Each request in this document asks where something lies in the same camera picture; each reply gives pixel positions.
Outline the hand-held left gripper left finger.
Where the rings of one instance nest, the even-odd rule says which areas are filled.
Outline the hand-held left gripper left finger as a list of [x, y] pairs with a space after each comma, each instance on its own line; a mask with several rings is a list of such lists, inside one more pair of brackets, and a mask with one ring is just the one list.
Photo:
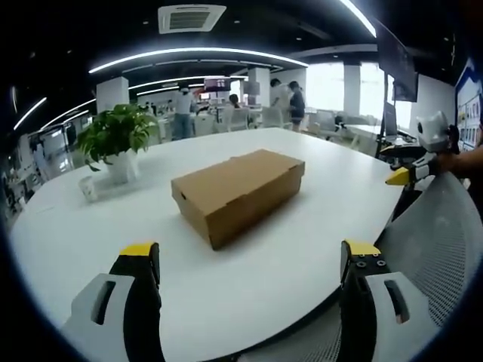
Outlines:
[[71, 304], [61, 332], [87, 361], [163, 361], [159, 245], [132, 244]]

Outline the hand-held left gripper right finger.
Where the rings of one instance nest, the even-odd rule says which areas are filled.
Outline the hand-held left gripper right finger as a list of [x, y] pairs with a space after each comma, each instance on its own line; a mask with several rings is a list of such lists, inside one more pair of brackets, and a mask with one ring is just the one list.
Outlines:
[[428, 298], [373, 244], [345, 239], [340, 258], [340, 361], [411, 361], [434, 336]]

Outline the person's right hand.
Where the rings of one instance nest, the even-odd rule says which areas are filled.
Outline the person's right hand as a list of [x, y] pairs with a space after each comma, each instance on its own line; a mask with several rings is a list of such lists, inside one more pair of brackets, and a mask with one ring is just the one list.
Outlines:
[[466, 162], [463, 154], [440, 153], [436, 156], [436, 173], [452, 173], [456, 178], [467, 178]]

